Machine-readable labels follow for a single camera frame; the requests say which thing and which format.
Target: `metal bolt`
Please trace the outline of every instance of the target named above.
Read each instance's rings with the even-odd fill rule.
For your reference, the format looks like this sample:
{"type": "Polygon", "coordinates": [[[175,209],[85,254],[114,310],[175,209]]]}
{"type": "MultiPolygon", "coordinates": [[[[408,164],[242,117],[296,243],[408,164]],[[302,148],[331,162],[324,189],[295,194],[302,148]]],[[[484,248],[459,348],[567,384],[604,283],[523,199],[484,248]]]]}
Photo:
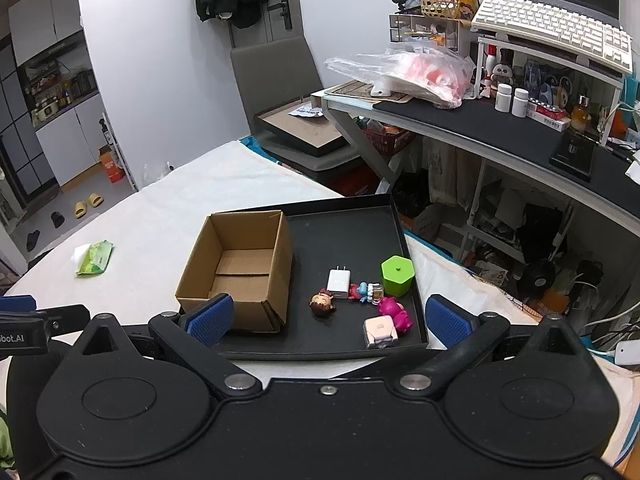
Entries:
{"type": "Polygon", "coordinates": [[[225,384],[231,390],[248,390],[254,386],[255,380],[255,377],[249,374],[231,374],[225,379],[225,384]]]}
{"type": "Polygon", "coordinates": [[[338,388],[326,384],[325,386],[320,386],[320,393],[323,395],[335,395],[338,393],[338,388]]]}
{"type": "Polygon", "coordinates": [[[426,390],[431,386],[431,379],[422,374],[408,374],[400,379],[400,386],[407,390],[426,390]]]}

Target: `black slipper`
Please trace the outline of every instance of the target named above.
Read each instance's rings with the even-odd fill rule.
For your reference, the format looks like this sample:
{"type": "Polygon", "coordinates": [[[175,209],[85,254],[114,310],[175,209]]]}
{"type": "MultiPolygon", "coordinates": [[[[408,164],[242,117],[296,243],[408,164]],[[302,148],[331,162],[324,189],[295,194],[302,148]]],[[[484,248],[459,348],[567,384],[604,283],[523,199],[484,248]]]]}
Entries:
{"type": "Polygon", "coordinates": [[[54,211],[51,213],[51,221],[53,222],[53,227],[57,229],[65,222],[65,217],[63,217],[58,211],[54,211]]]}
{"type": "Polygon", "coordinates": [[[36,248],[38,238],[40,237],[40,231],[37,229],[33,233],[27,235],[27,252],[31,252],[36,248]]]}

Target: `black desk mat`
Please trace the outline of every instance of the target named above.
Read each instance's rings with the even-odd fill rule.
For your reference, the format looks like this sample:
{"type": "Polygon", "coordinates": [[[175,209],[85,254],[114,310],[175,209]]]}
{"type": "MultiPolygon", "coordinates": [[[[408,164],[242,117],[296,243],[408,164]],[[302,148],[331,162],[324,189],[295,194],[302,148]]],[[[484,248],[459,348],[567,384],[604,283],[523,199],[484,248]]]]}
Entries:
{"type": "Polygon", "coordinates": [[[469,100],[453,110],[441,110],[427,101],[412,99],[406,104],[381,102],[375,104],[374,108],[431,124],[517,155],[580,184],[640,221],[640,186],[625,175],[628,162],[597,148],[594,151],[591,181],[585,182],[549,164],[549,158],[560,140],[560,132],[533,119],[497,112],[492,101],[469,100]]]}
{"type": "Polygon", "coordinates": [[[227,333],[213,349],[228,359],[311,361],[371,358],[428,342],[415,280],[398,301],[414,325],[395,346],[367,350],[362,325],[376,317],[370,303],[336,300],[327,319],[313,316],[309,300],[326,287],[329,270],[345,266],[351,282],[382,283],[380,264],[394,254],[409,257],[390,194],[314,200],[251,209],[279,209],[289,222],[293,264],[287,323],[277,334],[227,333]]]}

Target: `white keyboard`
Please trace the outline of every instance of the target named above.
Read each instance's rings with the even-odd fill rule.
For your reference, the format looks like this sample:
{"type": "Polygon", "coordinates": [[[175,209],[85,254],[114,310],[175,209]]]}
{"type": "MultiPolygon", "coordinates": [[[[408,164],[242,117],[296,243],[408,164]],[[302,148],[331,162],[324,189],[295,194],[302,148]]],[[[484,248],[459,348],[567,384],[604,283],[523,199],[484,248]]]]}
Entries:
{"type": "Polygon", "coordinates": [[[530,0],[483,0],[472,28],[548,44],[632,73],[631,37],[626,32],[560,7],[530,0]]]}

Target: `glass bottle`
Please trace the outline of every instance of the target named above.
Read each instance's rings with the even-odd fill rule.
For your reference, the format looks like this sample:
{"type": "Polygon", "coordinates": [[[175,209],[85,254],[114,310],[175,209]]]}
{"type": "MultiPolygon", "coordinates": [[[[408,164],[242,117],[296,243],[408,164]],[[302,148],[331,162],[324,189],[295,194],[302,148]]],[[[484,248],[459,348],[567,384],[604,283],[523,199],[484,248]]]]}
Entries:
{"type": "Polygon", "coordinates": [[[574,111],[571,112],[571,127],[578,132],[583,132],[587,127],[588,119],[589,98],[585,95],[580,95],[578,96],[578,103],[574,106],[574,111]]]}

